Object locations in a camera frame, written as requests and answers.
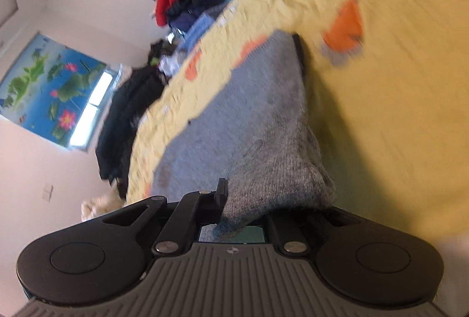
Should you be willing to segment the lotus flower window blind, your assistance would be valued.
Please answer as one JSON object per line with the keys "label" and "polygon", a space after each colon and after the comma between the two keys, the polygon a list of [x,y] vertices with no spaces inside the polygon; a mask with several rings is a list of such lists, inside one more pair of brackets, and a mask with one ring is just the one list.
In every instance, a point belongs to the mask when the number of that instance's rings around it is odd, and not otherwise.
{"label": "lotus flower window blind", "polygon": [[85,150],[117,78],[106,63],[38,33],[1,80],[1,116]]}

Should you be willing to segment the grey navy knit sweater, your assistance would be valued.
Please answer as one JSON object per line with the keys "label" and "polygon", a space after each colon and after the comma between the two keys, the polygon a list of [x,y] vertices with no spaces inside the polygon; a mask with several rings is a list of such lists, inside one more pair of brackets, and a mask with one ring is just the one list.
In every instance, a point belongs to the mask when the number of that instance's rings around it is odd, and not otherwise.
{"label": "grey navy knit sweater", "polygon": [[228,197],[212,242],[280,207],[324,208],[335,188],[310,126],[297,40],[273,32],[235,68],[203,112],[164,150],[151,193],[169,201],[212,190]]}

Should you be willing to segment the white wall switch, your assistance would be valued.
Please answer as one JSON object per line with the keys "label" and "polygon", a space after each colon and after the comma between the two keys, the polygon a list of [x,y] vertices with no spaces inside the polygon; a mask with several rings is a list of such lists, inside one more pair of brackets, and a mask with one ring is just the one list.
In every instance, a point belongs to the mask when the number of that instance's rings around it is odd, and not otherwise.
{"label": "white wall switch", "polygon": [[41,198],[46,202],[50,202],[53,194],[54,186],[52,184],[45,184],[42,189]]}

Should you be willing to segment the yellow carrot print bedspread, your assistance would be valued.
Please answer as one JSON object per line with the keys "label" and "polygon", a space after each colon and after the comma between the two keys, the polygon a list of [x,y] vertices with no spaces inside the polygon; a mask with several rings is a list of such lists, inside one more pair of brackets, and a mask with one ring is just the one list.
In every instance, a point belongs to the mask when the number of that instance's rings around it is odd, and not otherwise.
{"label": "yellow carrot print bedspread", "polygon": [[274,30],[301,36],[338,205],[431,242],[468,231],[468,0],[232,0],[139,127],[127,199]]}

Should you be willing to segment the black coat on bed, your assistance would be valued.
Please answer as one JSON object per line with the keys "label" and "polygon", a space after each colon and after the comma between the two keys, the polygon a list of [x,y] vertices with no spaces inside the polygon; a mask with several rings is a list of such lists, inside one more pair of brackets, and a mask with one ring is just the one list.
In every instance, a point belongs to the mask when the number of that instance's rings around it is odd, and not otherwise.
{"label": "black coat on bed", "polygon": [[167,85],[164,74],[153,65],[134,69],[115,91],[95,149],[102,180],[117,185],[126,199],[130,156],[138,125],[147,108],[158,100]]}

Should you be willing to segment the dark navy garment in pile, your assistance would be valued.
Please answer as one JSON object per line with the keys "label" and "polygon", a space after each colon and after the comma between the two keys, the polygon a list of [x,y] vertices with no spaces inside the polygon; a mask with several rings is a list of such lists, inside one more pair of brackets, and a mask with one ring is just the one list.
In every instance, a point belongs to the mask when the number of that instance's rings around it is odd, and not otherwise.
{"label": "dark navy garment in pile", "polygon": [[166,11],[171,28],[187,32],[207,10],[217,7],[225,0],[176,0]]}

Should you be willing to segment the white crumpled plastic bag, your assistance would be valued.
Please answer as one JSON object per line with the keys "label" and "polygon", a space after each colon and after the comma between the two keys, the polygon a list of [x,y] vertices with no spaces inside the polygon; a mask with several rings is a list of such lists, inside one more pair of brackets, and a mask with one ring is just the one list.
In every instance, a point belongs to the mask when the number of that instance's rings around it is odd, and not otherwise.
{"label": "white crumpled plastic bag", "polygon": [[172,55],[161,57],[158,69],[167,77],[176,75],[187,57],[186,50],[176,50]]}

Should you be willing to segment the cream patterned quilt bundle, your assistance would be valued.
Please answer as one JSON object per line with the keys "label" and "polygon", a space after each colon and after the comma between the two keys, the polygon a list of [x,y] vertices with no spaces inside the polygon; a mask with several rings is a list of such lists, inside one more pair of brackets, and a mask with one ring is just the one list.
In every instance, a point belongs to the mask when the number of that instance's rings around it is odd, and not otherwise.
{"label": "cream patterned quilt bundle", "polygon": [[81,203],[81,221],[86,222],[90,219],[115,212],[125,207],[126,201],[122,199],[117,190],[110,190],[108,193],[84,200]]}

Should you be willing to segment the light blue knit blanket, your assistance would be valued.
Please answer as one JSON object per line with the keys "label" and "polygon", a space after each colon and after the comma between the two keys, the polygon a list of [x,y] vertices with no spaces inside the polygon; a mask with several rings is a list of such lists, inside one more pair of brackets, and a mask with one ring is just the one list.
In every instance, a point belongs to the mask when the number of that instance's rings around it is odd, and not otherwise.
{"label": "light blue knit blanket", "polygon": [[178,44],[176,49],[189,54],[203,35],[211,28],[211,25],[217,20],[225,7],[225,4],[220,4],[203,12],[190,27],[183,41]]}

